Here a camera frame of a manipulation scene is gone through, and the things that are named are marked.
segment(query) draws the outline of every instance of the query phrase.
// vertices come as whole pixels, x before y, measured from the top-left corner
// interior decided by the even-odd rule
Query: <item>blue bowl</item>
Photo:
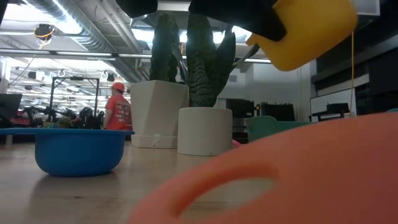
[[[37,165],[50,175],[81,177],[114,169],[131,131],[85,129],[0,129],[0,134],[35,134]]]

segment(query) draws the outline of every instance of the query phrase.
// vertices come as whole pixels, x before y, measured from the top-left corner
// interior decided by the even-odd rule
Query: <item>handle hole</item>
[[[265,194],[274,185],[271,179],[234,180],[201,195],[181,214],[182,218],[206,219],[236,209]]]

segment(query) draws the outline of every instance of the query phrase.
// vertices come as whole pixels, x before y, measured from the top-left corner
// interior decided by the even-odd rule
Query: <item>red shirt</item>
[[[106,127],[108,130],[131,131],[131,105],[122,95],[112,96],[105,108],[112,110],[112,116]]]

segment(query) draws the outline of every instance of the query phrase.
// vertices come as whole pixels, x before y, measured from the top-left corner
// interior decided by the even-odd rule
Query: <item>person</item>
[[[112,97],[105,106],[103,129],[132,131],[131,105],[123,97],[124,84],[115,83],[111,89]]]

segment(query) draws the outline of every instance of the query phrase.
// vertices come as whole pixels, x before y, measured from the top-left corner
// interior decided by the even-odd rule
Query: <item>computer monitor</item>
[[[22,94],[0,93],[0,118],[10,120],[18,112]]]

